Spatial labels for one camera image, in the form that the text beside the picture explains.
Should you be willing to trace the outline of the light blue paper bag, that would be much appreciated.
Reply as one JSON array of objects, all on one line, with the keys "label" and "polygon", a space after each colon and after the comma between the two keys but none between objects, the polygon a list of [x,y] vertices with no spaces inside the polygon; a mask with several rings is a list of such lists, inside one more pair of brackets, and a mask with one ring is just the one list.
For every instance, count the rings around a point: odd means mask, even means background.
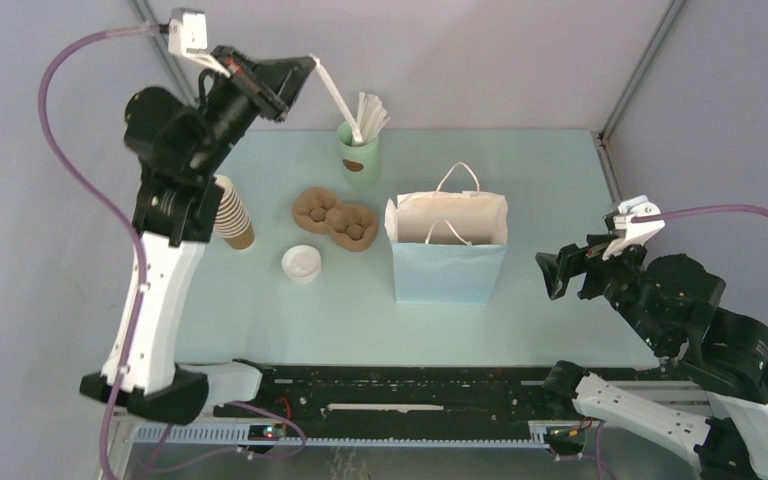
[{"label": "light blue paper bag", "polygon": [[485,305],[508,250],[508,202],[464,162],[432,191],[387,201],[383,225],[400,304]]}]

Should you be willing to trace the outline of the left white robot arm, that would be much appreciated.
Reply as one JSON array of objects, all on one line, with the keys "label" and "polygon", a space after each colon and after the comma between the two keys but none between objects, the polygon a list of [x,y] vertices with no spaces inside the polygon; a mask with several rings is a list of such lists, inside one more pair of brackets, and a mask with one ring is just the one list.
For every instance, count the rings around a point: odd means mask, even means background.
[{"label": "left white robot arm", "polygon": [[85,397],[174,425],[236,401],[257,417],[275,406],[276,390],[257,365],[180,364],[176,337],[224,196],[216,171],[255,120],[286,119],[318,66],[312,55],[254,60],[228,46],[211,57],[194,105],[148,87],[126,106],[124,142],[141,167],[127,221],[136,238],[128,303],[110,357],[80,382]]}]

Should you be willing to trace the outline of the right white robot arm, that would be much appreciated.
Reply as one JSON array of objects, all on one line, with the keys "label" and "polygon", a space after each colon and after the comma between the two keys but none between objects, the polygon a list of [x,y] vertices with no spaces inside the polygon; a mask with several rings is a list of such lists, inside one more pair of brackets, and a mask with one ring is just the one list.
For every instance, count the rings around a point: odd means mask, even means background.
[{"label": "right white robot arm", "polygon": [[661,363],[637,387],[561,360],[541,392],[545,411],[606,421],[671,452],[703,479],[768,479],[768,327],[724,309],[726,284],[684,254],[610,253],[604,238],[535,257],[551,299],[582,277]]}]

